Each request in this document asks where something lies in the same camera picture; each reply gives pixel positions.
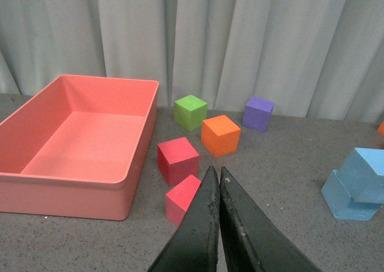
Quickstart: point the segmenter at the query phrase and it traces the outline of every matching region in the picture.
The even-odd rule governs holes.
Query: table surface
[[[0,94],[0,121],[29,97]],[[227,115],[241,127],[242,113]],[[322,271],[384,271],[384,208],[369,222],[335,220],[320,189],[355,147],[384,149],[377,124],[271,118],[267,132],[242,127],[238,150],[214,158],[200,129],[184,130],[171,108],[157,123],[124,221],[0,213],[0,271],[146,271],[176,231],[164,214],[170,190],[157,167],[157,144],[187,137],[200,154],[199,178],[213,165],[232,175],[275,226]],[[227,271],[221,241],[217,271]]]

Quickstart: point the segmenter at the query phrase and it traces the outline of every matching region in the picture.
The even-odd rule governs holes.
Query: light blue cube
[[[322,188],[322,194],[336,219],[369,221],[381,204],[355,202],[333,170]]]
[[[353,149],[337,175],[355,202],[384,204],[384,150]]]

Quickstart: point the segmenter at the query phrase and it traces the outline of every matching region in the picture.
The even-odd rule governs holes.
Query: purple cube
[[[268,126],[274,106],[274,102],[257,97],[250,98],[245,106],[242,125],[264,132]]]

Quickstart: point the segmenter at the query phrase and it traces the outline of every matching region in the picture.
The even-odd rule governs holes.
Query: pink plastic bin
[[[0,211],[128,217],[158,82],[63,75],[0,123]]]

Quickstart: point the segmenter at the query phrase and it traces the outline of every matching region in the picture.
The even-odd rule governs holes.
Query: green cube
[[[208,104],[203,100],[189,95],[175,101],[173,120],[188,131],[193,131],[202,125],[206,119]]]

